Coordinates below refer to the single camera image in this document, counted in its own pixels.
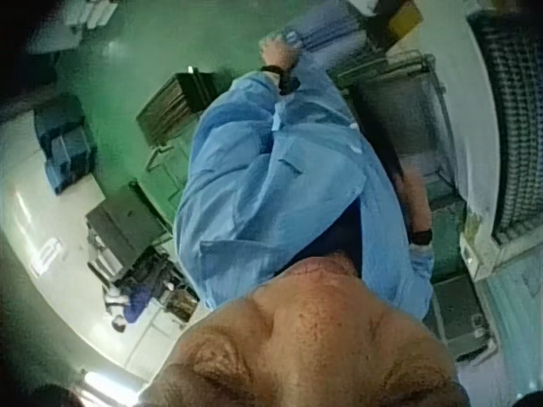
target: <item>blue gown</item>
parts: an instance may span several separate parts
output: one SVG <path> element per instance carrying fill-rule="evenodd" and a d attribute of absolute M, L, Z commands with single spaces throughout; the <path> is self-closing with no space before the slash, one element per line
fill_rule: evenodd
<path fill-rule="evenodd" d="M 273 278 L 358 198 L 362 280 L 422 319 L 431 247 L 410 246 L 395 190 L 326 72 L 302 55 L 281 97 L 255 72 L 204 112 L 176 215 L 188 280 L 215 309 Z"/>

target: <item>hand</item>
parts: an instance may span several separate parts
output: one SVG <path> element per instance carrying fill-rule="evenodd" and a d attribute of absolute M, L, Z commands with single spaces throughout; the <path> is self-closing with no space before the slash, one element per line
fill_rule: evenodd
<path fill-rule="evenodd" d="M 296 64 L 299 55 L 299 49 L 290 47 L 280 36 L 265 39 L 260 45 L 260 50 L 266 66 L 275 65 L 285 72 Z"/>
<path fill-rule="evenodd" d="M 411 168 L 403 169 L 404 176 L 395 176 L 394 181 L 400 201 L 406 206 L 411 221 L 411 231 L 432 229 L 432 211 L 426 194 L 426 182 L 420 173 Z"/>

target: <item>man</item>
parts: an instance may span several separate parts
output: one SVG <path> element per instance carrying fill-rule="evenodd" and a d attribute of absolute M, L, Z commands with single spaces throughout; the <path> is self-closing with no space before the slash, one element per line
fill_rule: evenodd
<path fill-rule="evenodd" d="M 152 269 L 141 281 L 130 287 L 118 288 L 111 284 L 104 292 L 104 305 L 108 314 L 113 316 L 111 326 L 118 333 L 123 333 L 128 324 L 137 321 L 147 308 L 151 298 L 156 295 L 157 288 L 164 283 L 164 271 L 159 267 Z"/>
<path fill-rule="evenodd" d="M 446 349 L 418 321 L 433 263 L 422 180 L 406 170 L 393 186 L 309 57 L 279 40 L 262 57 L 194 136 L 176 245 L 213 312 L 143 400 L 467 405 Z M 282 97 L 291 70 L 300 85 Z"/>

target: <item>black wristband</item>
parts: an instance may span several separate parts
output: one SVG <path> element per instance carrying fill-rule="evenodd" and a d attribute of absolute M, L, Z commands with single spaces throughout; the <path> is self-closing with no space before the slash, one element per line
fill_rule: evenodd
<path fill-rule="evenodd" d="M 432 229 L 427 231 L 409 232 L 409 243 L 416 244 L 417 246 L 428 246 L 433 238 L 434 234 L 432 233 Z"/>
<path fill-rule="evenodd" d="M 283 78 L 285 76 L 285 71 L 283 68 L 277 66 L 277 65 L 267 65 L 260 68 L 262 72 L 272 72 L 272 74 L 278 74 Z"/>
<path fill-rule="evenodd" d="M 277 65 L 267 65 L 260 68 L 262 72 L 272 72 L 272 74 L 279 75 L 279 93 L 281 95 L 288 95 L 294 92 L 299 87 L 299 81 L 297 78 L 290 76 L 290 71 L 285 70 Z"/>

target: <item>gray machine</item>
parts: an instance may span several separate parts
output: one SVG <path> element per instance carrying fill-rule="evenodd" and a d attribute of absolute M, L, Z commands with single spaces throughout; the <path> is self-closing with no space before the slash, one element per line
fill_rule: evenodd
<path fill-rule="evenodd" d="M 90 261 L 109 282 L 121 279 L 166 233 L 136 183 L 122 187 L 87 214 Z"/>

